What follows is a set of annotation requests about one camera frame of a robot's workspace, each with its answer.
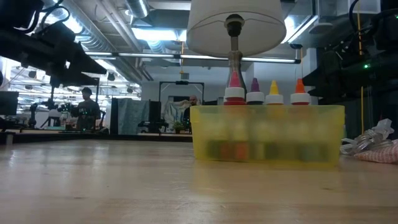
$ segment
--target computer monitor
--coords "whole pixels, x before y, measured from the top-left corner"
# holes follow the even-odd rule
[[[18,107],[17,91],[0,91],[0,115],[16,115]]]

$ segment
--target translucent yellow container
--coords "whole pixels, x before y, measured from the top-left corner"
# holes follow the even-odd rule
[[[192,106],[201,160],[334,166],[344,106]]]

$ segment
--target potted plant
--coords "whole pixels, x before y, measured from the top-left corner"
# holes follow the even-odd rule
[[[174,122],[173,128],[176,134],[180,134],[180,131],[183,131],[185,129],[184,125],[179,121]]]

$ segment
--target table surface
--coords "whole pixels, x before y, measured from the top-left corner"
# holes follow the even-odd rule
[[[0,146],[0,223],[398,223],[398,166],[203,162],[191,143]]]

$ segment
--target white lamp shade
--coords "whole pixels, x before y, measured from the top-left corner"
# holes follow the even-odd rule
[[[286,36],[280,0],[192,0],[187,45],[199,54],[227,57],[231,37],[224,22],[239,14],[245,23],[239,36],[244,56],[273,49]]]

